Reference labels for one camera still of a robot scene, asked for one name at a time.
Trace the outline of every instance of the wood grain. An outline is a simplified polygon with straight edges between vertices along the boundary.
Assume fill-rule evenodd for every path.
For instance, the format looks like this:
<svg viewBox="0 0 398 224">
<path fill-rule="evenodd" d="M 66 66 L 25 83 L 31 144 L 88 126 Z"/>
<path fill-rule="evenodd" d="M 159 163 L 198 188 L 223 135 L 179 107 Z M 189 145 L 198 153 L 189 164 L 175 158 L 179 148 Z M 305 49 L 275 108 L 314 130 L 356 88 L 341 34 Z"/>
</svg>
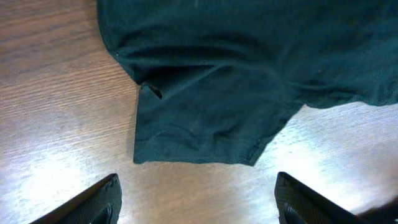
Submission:
<svg viewBox="0 0 398 224">
<path fill-rule="evenodd" d="M 96 3 L 2 0 L 0 15 L 0 223 L 29 223 L 112 172 L 119 223 L 277 223 L 282 170 L 354 213 L 398 195 L 396 105 L 303 108 L 256 167 L 138 166 L 138 86 L 105 50 Z"/>
</svg>

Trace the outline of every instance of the dark green fabric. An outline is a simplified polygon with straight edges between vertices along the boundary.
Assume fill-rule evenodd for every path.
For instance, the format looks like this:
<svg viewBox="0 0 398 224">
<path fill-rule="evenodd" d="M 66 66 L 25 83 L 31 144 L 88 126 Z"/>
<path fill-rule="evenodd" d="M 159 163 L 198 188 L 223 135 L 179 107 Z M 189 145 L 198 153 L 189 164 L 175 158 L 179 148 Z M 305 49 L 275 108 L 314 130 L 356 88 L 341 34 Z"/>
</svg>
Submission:
<svg viewBox="0 0 398 224">
<path fill-rule="evenodd" d="M 134 162 L 253 166 L 304 104 L 398 101 L 398 1 L 99 0 L 142 85 Z"/>
</svg>

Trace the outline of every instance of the green cloth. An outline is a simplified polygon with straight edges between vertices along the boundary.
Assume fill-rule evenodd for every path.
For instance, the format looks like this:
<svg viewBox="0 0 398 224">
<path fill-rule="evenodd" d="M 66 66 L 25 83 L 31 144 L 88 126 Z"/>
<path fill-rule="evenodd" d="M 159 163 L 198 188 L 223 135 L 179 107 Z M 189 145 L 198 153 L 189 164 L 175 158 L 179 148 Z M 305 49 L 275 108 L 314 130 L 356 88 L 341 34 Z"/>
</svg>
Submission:
<svg viewBox="0 0 398 224">
<path fill-rule="evenodd" d="M 307 104 L 398 102 L 397 0 L 98 0 L 142 85 L 134 162 L 253 166 Z"/>
</svg>

